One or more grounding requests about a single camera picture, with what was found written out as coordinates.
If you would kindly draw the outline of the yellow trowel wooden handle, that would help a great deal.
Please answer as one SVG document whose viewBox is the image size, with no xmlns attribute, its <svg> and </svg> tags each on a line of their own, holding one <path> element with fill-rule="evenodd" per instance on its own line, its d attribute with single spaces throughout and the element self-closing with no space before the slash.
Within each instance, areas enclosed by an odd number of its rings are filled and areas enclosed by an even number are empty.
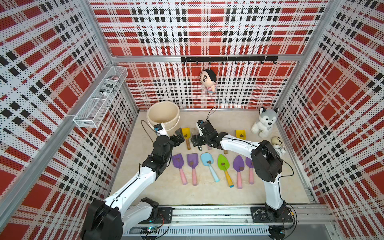
<svg viewBox="0 0 384 240">
<path fill-rule="evenodd" d="M 191 144 L 190 144 L 191 130 L 190 130 L 190 128 L 182 128 L 182 133 L 184 135 L 187 149 L 191 150 Z"/>
</svg>

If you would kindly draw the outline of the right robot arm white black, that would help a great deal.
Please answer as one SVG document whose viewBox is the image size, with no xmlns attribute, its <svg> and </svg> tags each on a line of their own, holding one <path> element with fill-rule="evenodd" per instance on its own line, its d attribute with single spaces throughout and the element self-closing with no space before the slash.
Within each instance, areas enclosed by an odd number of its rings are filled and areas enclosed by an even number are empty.
<svg viewBox="0 0 384 240">
<path fill-rule="evenodd" d="M 265 208 L 270 220 L 277 220 L 283 213 L 288 212 L 280 187 L 283 160 L 270 142 L 250 142 L 226 132 L 218 133 L 208 120 L 198 120 L 196 125 L 199 134 L 192 136 L 193 146 L 208 145 L 219 150 L 235 152 L 252 160 L 256 175 L 265 185 Z"/>
</svg>

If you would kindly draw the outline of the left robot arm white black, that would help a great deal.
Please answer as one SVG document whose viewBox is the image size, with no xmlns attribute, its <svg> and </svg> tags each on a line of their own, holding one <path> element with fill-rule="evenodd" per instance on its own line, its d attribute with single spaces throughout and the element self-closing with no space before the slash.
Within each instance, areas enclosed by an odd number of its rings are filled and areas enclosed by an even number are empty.
<svg viewBox="0 0 384 240">
<path fill-rule="evenodd" d="M 105 200 L 94 200 L 90 204 L 80 234 L 82 240 L 120 240 L 126 231 L 140 222 L 156 219 L 157 202 L 144 198 L 135 207 L 131 204 L 164 172 L 173 148 L 185 139 L 181 129 L 169 136 L 161 125 L 156 125 L 155 132 L 157 138 L 153 150 L 135 176 Z"/>
</svg>

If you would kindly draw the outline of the purple square trowel far left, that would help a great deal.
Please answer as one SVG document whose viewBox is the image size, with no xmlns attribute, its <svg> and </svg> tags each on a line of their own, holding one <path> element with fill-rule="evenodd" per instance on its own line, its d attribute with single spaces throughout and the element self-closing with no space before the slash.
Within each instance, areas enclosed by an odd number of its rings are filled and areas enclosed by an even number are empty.
<svg viewBox="0 0 384 240">
<path fill-rule="evenodd" d="M 172 162 L 173 162 L 174 167 L 177 168 L 180 172 L 180 176 L 181 176 L 181 180 L 182 180 L 183 185 L 187 185 L 188 181 L 187 181 L 185 173 L 182 169 L 182 167 L 184 165 L 184 159 L 183 159 L 182 154 L 177 154 L 177 155 L 172 156 Z"/>
</svg>

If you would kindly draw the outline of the light blue trowel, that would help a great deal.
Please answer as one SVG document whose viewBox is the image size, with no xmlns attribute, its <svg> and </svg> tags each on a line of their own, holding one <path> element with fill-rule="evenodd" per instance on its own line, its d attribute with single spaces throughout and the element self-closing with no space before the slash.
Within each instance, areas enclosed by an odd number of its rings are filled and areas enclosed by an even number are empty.
<svg viewBox="0 0 384 240">
<path fill-rule="evenodd" d="M 212 155 L 210 153 L 203 153 L 203 154 L 201 154 L 201 160 L 202 160 L 203 165 L 209 168 L 215 182 L 218 183 L 220 181 L 220 179 L 212 167 L 212 164 L 214 163 L 214 159 L 213 159 Z"/>
</svg>

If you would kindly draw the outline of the cream plastic bucket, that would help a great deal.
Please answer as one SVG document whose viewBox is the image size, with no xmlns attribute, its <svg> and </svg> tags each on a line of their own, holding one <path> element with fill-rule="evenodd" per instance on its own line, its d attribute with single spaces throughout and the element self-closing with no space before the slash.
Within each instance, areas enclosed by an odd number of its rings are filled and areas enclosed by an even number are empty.
<svg viewBox="0 0 384 240">
<path fill-rule="evenodd" d="M 147 111 L 147 122 L 152 127 L 164 124 L 169 135 L 173 135 L 179 128 L 180 117 L 180 108 L 173 102 L 156 103 Z"/>
</svg>

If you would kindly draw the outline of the purple pointed trowel rightmost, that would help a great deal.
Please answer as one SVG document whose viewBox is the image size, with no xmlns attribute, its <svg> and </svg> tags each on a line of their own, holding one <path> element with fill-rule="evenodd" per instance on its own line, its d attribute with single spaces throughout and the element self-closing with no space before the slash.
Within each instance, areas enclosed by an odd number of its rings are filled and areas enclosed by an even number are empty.
<svg viewBox="0 0 384 240">
<path fill-rule="evenodd" d="M 249 184 L 254 184 L 254 165 L 253 161 L 250 158 L 246 158 L 246 165 L 249 168 Z"/>
</svg>

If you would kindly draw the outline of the cartoon boy plush doll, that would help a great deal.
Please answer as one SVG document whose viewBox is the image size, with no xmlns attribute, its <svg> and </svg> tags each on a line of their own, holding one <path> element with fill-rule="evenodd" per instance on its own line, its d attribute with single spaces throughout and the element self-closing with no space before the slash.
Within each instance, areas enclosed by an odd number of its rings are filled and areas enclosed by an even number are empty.
<svg viewBox="0 0 384 240">
<path fill-rule="evenodd" d="M 203 70 L 200 73 L 200 81 L 210 95 L 216 92 L 217 76 L 213 70 L 211 69 Z"/>
</svg>

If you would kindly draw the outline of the husky plush toy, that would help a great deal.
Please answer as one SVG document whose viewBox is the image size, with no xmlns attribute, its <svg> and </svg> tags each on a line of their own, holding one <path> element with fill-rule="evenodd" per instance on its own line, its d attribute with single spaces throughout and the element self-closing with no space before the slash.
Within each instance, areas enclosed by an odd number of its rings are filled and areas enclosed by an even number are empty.
<svg viewBox="0 0 384 240">
<path fill-rule="evenodd" d="M 280 108 L 266 109 L 265 107 L 260 107 L 259 120 L 253 124 L 251 132 L 258 134 L 261 138 L 267 138 L 278 119 L 279 112 Z"/>
</svg>

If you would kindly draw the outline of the skull alarm clock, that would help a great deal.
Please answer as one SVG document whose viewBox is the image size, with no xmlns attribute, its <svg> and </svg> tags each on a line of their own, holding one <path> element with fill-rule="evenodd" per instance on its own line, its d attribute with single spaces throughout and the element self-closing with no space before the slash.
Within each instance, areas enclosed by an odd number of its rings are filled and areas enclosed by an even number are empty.
<svg viewBox="0 0 384 240">
<path fill-rule="evenodd" d="M 286 153 L 286 148 L 284 147 L 284 142 L 282 138 L 277 136 L 272 137 L 271 144 L 280 157 L 282 157 Z"/>
</svg>

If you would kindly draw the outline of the can on shelf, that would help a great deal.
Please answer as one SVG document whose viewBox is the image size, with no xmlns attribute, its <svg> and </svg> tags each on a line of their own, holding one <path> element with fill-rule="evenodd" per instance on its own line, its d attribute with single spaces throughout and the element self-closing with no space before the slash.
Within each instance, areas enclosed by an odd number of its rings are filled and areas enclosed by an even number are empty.
<svg viewBox="0 0 384 240">
<path fill-rule="evenodd" d="M 116 78 L 106 79 L 100 87 L 99 93 L 102 96 L 108 96 L 115 89 L 117 83 L 118 79 Z"/>
</svg>

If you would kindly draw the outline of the black hook rail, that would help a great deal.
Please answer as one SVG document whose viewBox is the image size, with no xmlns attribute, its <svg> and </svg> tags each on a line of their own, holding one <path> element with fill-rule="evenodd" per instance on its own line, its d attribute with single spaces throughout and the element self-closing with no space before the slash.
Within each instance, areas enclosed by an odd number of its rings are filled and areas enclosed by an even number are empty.
<svg viewBox="0 0 384 240">
<path fill-rule="evenodd" d="M 202 62 L 277 62 L 279 59 L 278 56 L 227 56 L 227 57 L 181 57 L 181 62 L 183 63 L 202 63 Z"/>
</svg>

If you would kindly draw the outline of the clear wall shelf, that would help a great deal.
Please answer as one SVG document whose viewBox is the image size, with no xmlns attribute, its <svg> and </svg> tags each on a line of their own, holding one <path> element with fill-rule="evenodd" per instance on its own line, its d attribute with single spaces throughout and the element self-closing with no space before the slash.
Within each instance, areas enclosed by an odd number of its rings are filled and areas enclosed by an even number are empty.
<svg viewBox="0 0 384 240">
<path fill-rule="evenodd" d="M 127 69 L 124 67 L 107 67 L 101 73 L 101 80 L 97 83 L 96 88 L 75 116 L 75 124 L 80 128 L 98 128 L 127 75 Z M 112 78 L 118 79 L 115 89 L 108 96 L 102 96 L 99 93 L 100 87 L 106 79 Z"/>
</svg>

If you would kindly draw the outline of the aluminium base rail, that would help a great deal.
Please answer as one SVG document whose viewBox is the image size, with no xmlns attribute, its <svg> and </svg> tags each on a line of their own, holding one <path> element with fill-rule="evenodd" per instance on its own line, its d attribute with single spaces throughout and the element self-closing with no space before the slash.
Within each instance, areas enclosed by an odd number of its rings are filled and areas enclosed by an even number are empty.
<svg viewBox="0 0 384 240">
<path fill-rule="evenodd" d="M 280 217 L 270 217 L 261 205 L 159 206 L 148 203 L 121 215 L 108 206 L 89 208 L 81 238 L 120 240 L 139 237 L 266 236 L 272 240 L 340 240 L 334 216 L 322 205 L 291 205 Z"/>
</svg>

